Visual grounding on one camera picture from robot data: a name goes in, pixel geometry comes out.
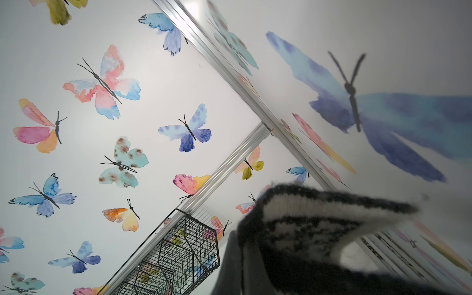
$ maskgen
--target butterfly antenna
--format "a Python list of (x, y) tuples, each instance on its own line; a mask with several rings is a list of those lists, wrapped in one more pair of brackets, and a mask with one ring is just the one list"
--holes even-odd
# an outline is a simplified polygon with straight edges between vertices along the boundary
[(343, 69), (341, 69), (341, 66), (337, 62), (337, 59), (334, 57), (334, 55), (330, 51), (328, 51), (328, 53), (331, 56), (331, 58), (333, 59), (333, 61), (336, 64), (337, 68), (339, 69), (339, 71), (341, 72), (341, 75), (343, 76), (344, 81), (348, 84), (349, 82), (347, 81), (346, 75), (344, 75)]
[(360, 57), (359, 60), (357, 61), (357, 64), (355, 65), (354, 72), (353, 72), (353, 76), (352, 76), (352, 78), (351, 78), (351, 84), (354, 83), (354, 79), (356, 78), (357, 73), (359, 72), (359, 68), (360, 68), (361, 63), (362, 63), (362, 61), (364, 60), (364, 58), (365, 58), (365, 53), (363, 53), (363, 54), (361, 55), (361, 57)]

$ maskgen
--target orange butterfly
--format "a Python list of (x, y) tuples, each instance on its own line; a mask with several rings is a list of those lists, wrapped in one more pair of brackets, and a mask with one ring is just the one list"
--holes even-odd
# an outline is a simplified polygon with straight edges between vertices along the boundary
[(244, 159), (235, 170), (235, 173), (243, 172), (242, 179), (249, 179), (253, 175), (253, 170), (259, 171), (264, 168), (264, 161), (257, 161), (261, 156), (261, 148), (257, 146), (249, 156), (249, 160)]
[(115, 222), (123, 221), (123, 231), (137, 231), (139, 216), (136, 214), (134, 208), (131, 206), (131, 200), (127, 199), (129, 209), (119, 208), (102, 211), (106, 219)]
[(59, 143), (62, 143), (59, 139), (59, 122), (67, 119), (67, 117), (59, 120), (58, 111), (58, 119), (56, 124), (53, 124), (29, 100), (23, 98), (20, 99), (19, 103), (21, 110), (28, 118), (46, 127), (15, 127), (13, 134), (22, 143), (39, 143), (36, 148), (42, 153), (48, 154), (55, 150), (58, 140)]

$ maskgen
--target yellow butterfly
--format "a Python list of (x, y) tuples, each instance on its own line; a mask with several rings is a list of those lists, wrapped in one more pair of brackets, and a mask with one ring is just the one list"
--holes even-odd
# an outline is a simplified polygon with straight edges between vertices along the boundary
[(235, 170), (235, 173), (243, 172), (243, 180), (249, 179), (253, 175), (253, 170), (259, 171), (264, 168), (264, 161), (257, 161), (261, 156), (261, 148), (257, 146), (249, 156), (249, 160), (244, 160)]
[(48, 4), (49, 14), (51, 16), (51, 22), (55, 25), (65, 25), (72, 18), (67, 11), (66, 4), (74, 5), (77, 8), (87, 6), (88, 0), (29, 0), (31, 5), (35, 7), (39, 3)]

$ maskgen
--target black and white knit cloth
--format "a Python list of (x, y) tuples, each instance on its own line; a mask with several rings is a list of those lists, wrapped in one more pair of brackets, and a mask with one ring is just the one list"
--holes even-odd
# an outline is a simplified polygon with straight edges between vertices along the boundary
[(339, 266), (347, 244), (416, 212), (407, 203), (300, 185), (274, 186), (230, 233), (212, 295), (448, 294)]

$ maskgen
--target butterfly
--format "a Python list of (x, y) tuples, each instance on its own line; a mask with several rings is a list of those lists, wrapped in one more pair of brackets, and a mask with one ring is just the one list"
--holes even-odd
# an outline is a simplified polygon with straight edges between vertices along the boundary
[(0, 263), (10, 261), (5, 253), (8, 253), (5, 249), (23, 249), (23, 240), (17, 236), (1, 238), (5, 231), (0, 228)]
[(252, 76), (247, 65), (249, 64), (256, 69), (259, 69), (253, 56), (247, 50), (247, 47), (243, 41), (241, 41), (241, 39), (239, 39), (234, 33), (228, 31), (228, 24), (224, 16), (216, 7), (215, 3), (207, 0), (207, 4), (215, 24), (213, 24), (211, 21), (209, 21), (209, 23), (219, 33), (219, 35), (217, 33), (214, 33), (213, 35), (216, 41), (218, 41), (218, 43), (231, 54), (234, 60), (237, 61), (238, 64), (243, 69), (245, 69), (249, 75)]
[(19, 197), (9, 201), (9, 204), (19, 204), (19, 205), (29, 205), (30, 207), (38, 205), (36, 209), (36, 214), (44, 215), (49, 217), (54, 214), (54, 208), (52, 205), (59, 208), (58, 204), (72, 205), (75, 202), (76, 196), (71, 193), (62, 193), (61, 188), (59, 188), (59, 178), (56, 176), (56, 173), (51, 174), (49, 178), (44, 183), (43, 191), (40, 191), (36, 183), (34, 183), (36, 189), (30, 187), (31, 189), (37, 191), (37, 195), (27, 195), (24, 197)]
[(51, 121), (49, 121), (38, 110), (38, 108), (26, 98), (20, 99), (19, 103), (21, 110), (28, 118), (47, 127), (15, 127), (13, 129), (13, 134), (15, 134), (17, 139), (22, 143), (39, 143), (36, 146), (36, 149), (42, 153), (48, 154), (55, 150), (58, 140), (59, 143), (62, 143), (59, 139), (59, 123), (67, 119), (67, 117), (59, 120), (58, 111), (58, 119), (56, 124), (52, 124)]
[(71, 250), (69, 251), (70, 254), (66, 255), (69, 255), (70, 257), (51, 260), (48, 264), (60, 266), (62, 268), (72, 266), (72, 273), (83, 273), (87, 270), (85, 267), (86, 264), (95, 265), (99, 264), (101, 261), (101, 258), (98, 255), (90, 256), (90, 254), (92, 254), (92, 244), (88, 241), (82, 243), (77, 255), (74, 255)]
[(88, 0), (29, 0), (31, 5), (35, 7), (39, 3), (46, 2), (49, 8), (51, 23), (55, 25), (65, 25), (72, 18), (67, 11), (66, 4), (74, 5), (77, 8), (87, 6)]
[(98, 76), (89, 64), (83, 59), (88, 68), (83, 65), (87, 72), (93, 75), (94, 79), (73, 80), (65, 83), (62, 88), (71, 91), (80, 102), (89, 102), (95, 95), (95, 108), (100, 115), (106, 116), (113, 120), (114, 117), (119, 118), (119, 110), (117, 100), (119, 97), (132, 101), (138, 101), (141, 87), (139, 82), (134, 79), (118, 79), (123, 74), (125, 64), (118, 55), (116, 46), (111, 45), (103, 59), (101, 60), (100, 76)]
[(205, 182), (207, 182), (208, 179), (210, 179), (210, 175), (191, 177), (190, 175), (187, 176), (185, 174), (177, 174), (173, 181), (174, 184), (188, 194), (187, 196), (181, 197), (179, 199), (186, 199), (193, 196), (205, 184)]
[(11, 275), (11, 285), (13, 288), (4, 286), (8, 288), (2, 291), (13, 291), (8, 293), (7, 295), (16, 295), (16, 294), (29, 294), (29, 293), (36, 293), (32, 290), (38, 290), (45, 286), (43, 282), (38, 280), (37, 278), (27, 278), (21, 274), (21, 272), (14, 272)]
[(110, 160), (107, 156), (104, 156), (109, 162), (100, 164), (113, 164), (116, 167), (108, 168), (100, 175), (98, 181), (101, 184), (111, 184), (115, 182), (116, 185), (120, 187), (138, 186), (139, 183), (136, 177), (125, 170), (138, 173), (138, 171), (133, 168), (144, 167), (149, 163), (149, 161), (141, 149), (129, 150), (130, 146), (131, 143), (128, 141), (128, 138), (122, 136), (117, 140), (113, 153), (116, 162)]
[(126, 208), (119, 208), (119, 209), (109, 209), (103, 210), (102, 213), (106, 219), (115, 222), (122, 222), (123, 221), (123, 231), (137, 231), (138, 230), (138, 219), (139, 216), (136, 214), (135, 209), (131, 206), (131, 200), (126, 199), (128, 201), (129, 209)]
[(348, 162), (346, 162), (345, 159), (341, 158), (341, 156), (339, 156), (326, 142), (324, 142), (321, 137), (316, 132), (314, 132), (310, 125), (308, 125), (308, 123), (302, 119), (302, 117), (297, 114), (293, 115), (306, 133), (304, 133), (302, 130), (301, 132), (310, 138), (310, 140), (313, 141), (331, 160), (338, 162), (347, 170), (357, 174), (354, 168)]
[(323, 168), (326, 170), (326, 172), (328, 172), (332, 177), (334, 177), (334, 179), (336, 179), (338, 182), (340, 182), (342, 185), (344, 185), (345, 187), (347, 187), (348, 189), (352, 190), (350, 187), (348, 187), (344, 182), (341, 181), (341, 177), (339, 177), (339, 174), (336, 173), (336, 171), (331, 168), (329, 169), (328, 167), (325, 166), (325, 164), (323, 164), (320, 160), (316, 159), (316, 161), (318, 161), (318, 163), (320, 163)]
[[(219, 221), (218, 217), (216, 216), (213, 216), (211, 218), (211, 224), (216, 227), (215, 230), (216, 230), (216, 236), (218, 238), (218, 241), (225, 236), (225, 230), (226, 228), (228, 227), (228, 225), (230, 225), (232, 222), (229, 222), (229, 220), (227, 221), (226, 225), (223, 226), (221, 224), (221, 222)], [(203, 237), (205, 239), (211, 239), (213, 237), (213, 234), (212, 234), (212, 231), (211, 230), (207, 230), (206, 232), (203, 233)]]
[(253, 170), (260, 171), (264, 168), (264, 161), (257, 161), (261, 156), (261, 148), (257, 146), (249, 156), (249, 160), (244, 159), (236, 169), (235, 173), (243, 172), (243, 180), (249, 179), (253, 175)]
[(164, 126), (159, 128), (159, 133), (164, 134), (170, 138), (170, 140), (180, 138), (181, 144), (179, 151), (181, 152), (189, 152), (195, 148), (194, 140), (197, 140), (201, 143), (205, 143), (210, 140), (211, 137), (211, 130), (209, 129), (200, 129), (206, 123), (206, 112), (207, 109), (205, 105), (202, 103), (198, 106), (197, 111), (190, 119), (187, 124), (185, 120), (182, 121), (184, 125), (173, 125), (173, 126)]
[(293, 168), (290, 168), (289, 170), (287, 170), (286, 172), (290, 173), (290, 174), (295, 174), (295, 175), (298, 175), (298, 177), (296, 178), (296, 182), (299, 182), (299, 183), (303, 183), (305, 182), (305, 179), (306, 179), (306, 176), (308, 175), (308, 178), (310, 178), (310, 174), (308, 173), (308, 171), (306, 171), (306, 169), (302, 166), (299, 166), (299, 167), (293, 167)]
[[(371, 93), (355, 96), (357, 111), (353, 111), (350, 98), (354, 96), (343, 89), (325, 67), (274, 33), (267, 33), (267, 38), (290, 65), (294, 77), (318, 93), (318, 99), (309, 104), (323, 119), (348, 133), (348, 129), (356, 125), (357, 112), (358, 123), (372, 148), (401, 170), (426, 181), (446, 182), (438, 169), (398, 136), (450, 159), (472, 156), (471, 96)], [(331, 57), (338, 66), (334, 56)], [(346, 89), (353, 88), (353, 81), (345, 81)]]
[(104, 286), (95, 287), (95, 288), (76, 288), (74, 289), (74, 292), (72, 294), (73, 295), (97, 295), (98, 292), (100, 292), (100, 290), (102, 290), (103, 287)]
[(165, 14), (148, 13), (138, 19), (138, 22), (148, 25), (153, 29), (158, 29), (158, 34), (167, 32), (166, 39), (164, 40), (162, 47), (164, 50), (170, 51), (172, 56), (180, 52), (180, 49), (182, 48), (182, 34)]

